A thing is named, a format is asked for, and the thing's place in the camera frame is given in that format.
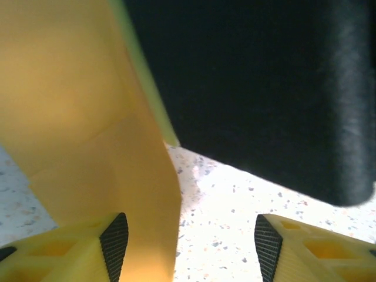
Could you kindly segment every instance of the yellow 3d printed part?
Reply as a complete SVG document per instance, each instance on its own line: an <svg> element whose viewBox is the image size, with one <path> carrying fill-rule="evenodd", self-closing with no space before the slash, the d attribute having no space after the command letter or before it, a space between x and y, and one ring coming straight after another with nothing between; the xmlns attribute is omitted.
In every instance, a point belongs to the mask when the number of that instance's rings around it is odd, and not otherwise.
<svg viewBox="0 0 376 282"><path fill-rule="evenodd" d="M264 282L374 282L376 245L273 214L254 232Z"/></svg>
<svg viewBox="0 0 376 282"><path fill-rule="evenodd" d="M2 2L0 143L59 225L127 214L133 231L120 281L171 282L179 182L122 8Z"/></svg>
<svg viewBox="0 0 376 282"><path fill-rule="evenodd" d="M128 243L124 213L61 227L0 248L2 282L118 282Z"/></svg>

